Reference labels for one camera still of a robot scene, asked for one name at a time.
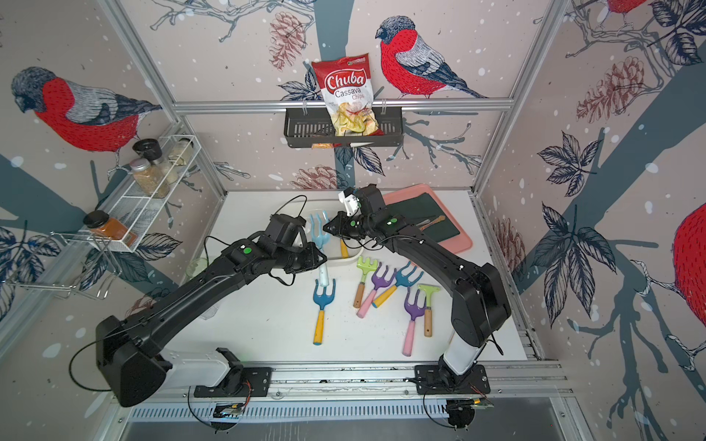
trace bird wing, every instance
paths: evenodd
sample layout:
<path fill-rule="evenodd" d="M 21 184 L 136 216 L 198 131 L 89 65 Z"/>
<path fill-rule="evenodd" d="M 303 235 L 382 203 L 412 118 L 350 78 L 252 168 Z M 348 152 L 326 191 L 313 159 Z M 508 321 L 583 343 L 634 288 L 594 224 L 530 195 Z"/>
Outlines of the bird wing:
<path fill-rule="evenodd" d="M 444 64 L 443 55 L 430 48 L 421 35 L 417 35 L 417 40 L 410 50 L 396 53 L 395 58 L 402 67 L 419 76 L 429 75 Z"/>
<path fill-rule="evenodd" d="M 115 92 L 102 87 L 88 87 L 66 81 L 73 93 L 73 107 L 66 118 L 84 126 L 104 126 L 116 121 L 118 102 Z"/>

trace dark green mat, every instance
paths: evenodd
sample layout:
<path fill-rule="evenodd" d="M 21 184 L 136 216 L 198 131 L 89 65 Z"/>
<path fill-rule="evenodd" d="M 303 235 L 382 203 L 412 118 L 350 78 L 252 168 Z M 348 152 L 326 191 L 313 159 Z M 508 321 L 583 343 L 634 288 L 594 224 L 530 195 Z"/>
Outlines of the dark green mat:
<path fill-rule="evenodd" d="M 458 236 L 460 231 L 448 219 L 448 215 L 438 206 L 436 201 L 429 193 L 424 193 L 416 198 L 403 200 L 398 203 L 388 205 L 393 214 L 400 214 L 407 218 L 410 224 L 418 224 L 427 219 L 435 220 L 437 217 L 444 215 L 446 219 L 430 226 L 424 230 L 424 233 L 437 242 L 445 241 L 448 238 Z"/>

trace pink handle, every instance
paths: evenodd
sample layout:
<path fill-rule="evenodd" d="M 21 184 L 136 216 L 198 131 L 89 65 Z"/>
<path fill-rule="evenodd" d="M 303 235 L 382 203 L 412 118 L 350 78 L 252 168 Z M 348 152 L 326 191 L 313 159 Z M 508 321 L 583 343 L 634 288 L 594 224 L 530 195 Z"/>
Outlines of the pink handle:
<path fill-rule="evenodd" d="M 374 289 L 373 291 L 370 291 L 370 294 L 365 298 L 365 301 L 363 302 L 362 305 L 360 305 L 360 309 L 358 310 L 358 313 L 356 314 L 360 318 L 364 318 L 365 314 L 368 313 L 368 309 L 370 309 L 370 305 L 373 304 L 373 300 L 375 300 L 375 294 L 378 293 L 377 289 Z"/>
<path fill-rule="evenodd" d="M 407 326 L 407 336 L 405 337 L 405 347 L 402 349 L 402 355 L 405 357 L 412 356 L 412 344 L 414 343 L 414 320 L 409 322 Z"/>

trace red bird illustration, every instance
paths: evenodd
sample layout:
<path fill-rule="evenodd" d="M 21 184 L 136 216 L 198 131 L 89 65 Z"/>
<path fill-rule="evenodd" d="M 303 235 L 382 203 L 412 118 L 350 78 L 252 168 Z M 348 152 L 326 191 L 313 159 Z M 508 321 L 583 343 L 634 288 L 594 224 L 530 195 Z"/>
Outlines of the red bird illustration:
<path fill-rule="evenodd" d="M 654 280 L 647 273 L 644 262 L 633 260 L 642 268 L 647 279 L 647 287 L 640 295 L 646 296 L 652 284 L 674 291 L 686 301 L 696 318 L 706 325 L 706 204 L 701 205 L 681 222 L 674 236 L 672 252 L 676 278 L 672 284 Z M 706 349 L 706 342 L 694 349 L 687 349 L 678 337 L 667 335 L 666 338 L 674 340 L 689 357 L 689 365 L 681 367 L 694 370 L 694 358 Z"/>
<path fill-rule="evenodd" d="M 400 90 L 400 98 L 409 94 L 429 98 L 439 90 L 460 90 L 476 98 L 487 98 L 468 88 L 466 82 L 446 64 L 443 56 L 417 34 L 409 17 L 389 17 L 380 25 L 375 38 L 382 39 L 383 75 Z"/>
<path fill-rule="evenodd" d="M 89 152 L 114 152 L 116 166 L 109 175 L 121 168 L 120 148 L 137 136 L 142 118 L 162 109 L 109 89 L 64 80 L 40 67 L 29 67 L 15 75 L 12 94 L 22 112 L 34 110 L 72 146 Z"/>
<path fill-rule="evenodd" d="M 626 19 L 626 14 L 633 9 L 637 8 L 639 5 L 645 3 L 647 0 L 589 0 L 586 3 L 584 3 L 581 6 L 578 6 L 578 9 L 585 8 L 586 6 L 596 3 L 600 1 L 603 4 L 606 4 L 608 6 L 608 13 L 606 14 L 606 17 L 601 21 L 600 24 L 598 24 L 598 27 L 603 29 L 603 23 L 608 20 L 608 16 L 611 15 L 611 12 L 615 13 L 620 13 L 623 14 L 623 26 L 621 26 L 620 29 L 622 30 L 624 28 L 632 28 L 633 24 L 628 23 Z"/>

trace white tabletop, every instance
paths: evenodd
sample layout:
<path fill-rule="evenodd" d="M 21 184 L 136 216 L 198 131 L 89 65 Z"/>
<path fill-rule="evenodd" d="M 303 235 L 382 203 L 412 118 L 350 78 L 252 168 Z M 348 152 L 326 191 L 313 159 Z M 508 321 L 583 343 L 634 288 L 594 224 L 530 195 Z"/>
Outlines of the white tabletop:
<path fill-rule="evenodd" d="M 337 200 L 335 191 L 302 193 L 312 200 Z M 267 226 L 269 216 L 296 194 L 280 191 L 231 192 L 211 235 L 231 243 L 262 230 Z M 436 194 L 473 240 L 473 247 L 459 256 L 479 266 L 491 262 L 467 193 L 438 191 Z M 287 210 L 282 212 L 296 214 Z M 223 248 L 225 246 L 221 243 L 209 239 L 208 254 L 211 259 L 218 256 Z M 401 268 L 407 263 L 406 258 L 387 249 L 364 251 L 363 255 L 391 266 L 388 275 L 392 267 Z M 353 263 L 338 267 L 331 265 L 328 272 L 329 278 L 336 279 L 336 297 L 325 307 L 323 344 L 320 346 L 313 344 L 319 307 L 312 298 L 318 271 L 312 271 L 297 275 L 294 286 L 290 287 L 282 286 L 270 277 L 259 277 L 222 299 L 214 317 L 194 320 L 171 340 L 167 348 L 173 351 L 202 351 L 222 346 L 245 362 L 435 361 L 445 351 L 453 328 L 449 320 L 451 297 L 444 289 L 432 297 L 433 336 L 424 336 L 424 318 L 417 319 L 412 356 L 405 357 L 402 346 L 409 314 L 403 302 L 407 290 L 400 287 L 380 308 L 370 308 L 367 316 L 360 319 L 353 308 L 353 299 L 361 270 Z M 287 282 L 291 277 L 281 271 L 277 275 Z M 372 289 L 370 278 L 371 274 L 368 274 L 364 297 Z M 438 285 L 427 274 L 419 283 Z M 417 288 L 413 287 L 412 296 L 416 291 Z M 423 294 L 420 295 L 420 304 L 423 303 Z M 496 332 L 496 339 L 503 348 L 504 356 L 491 344 L 485 348 L 480 360 L 527 359 L 512 319 L 508 319 Z"/>

